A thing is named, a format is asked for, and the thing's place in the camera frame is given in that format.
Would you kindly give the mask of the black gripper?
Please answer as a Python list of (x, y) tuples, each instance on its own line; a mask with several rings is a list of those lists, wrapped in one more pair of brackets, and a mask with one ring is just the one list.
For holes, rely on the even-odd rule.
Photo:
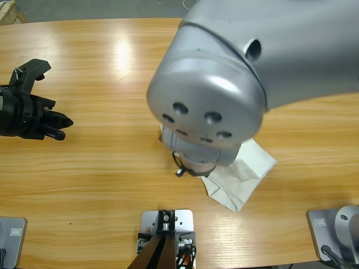
[(1, 86), (1, 136), (63, 141), (62, 129), (73, 125), (66, 115), (52, 111), (56, 102), (31, 93), (35, 81), (51, 69), (41, 59), (32, 59), (13, 70), (9, 87)]
[(182, 177), (185, 173), (194, 177), (208, 177), (211, 172), (216, 168), (213, 164), (194, 165), (192, 167), (180, 166), (176, 171), (177, 177)]

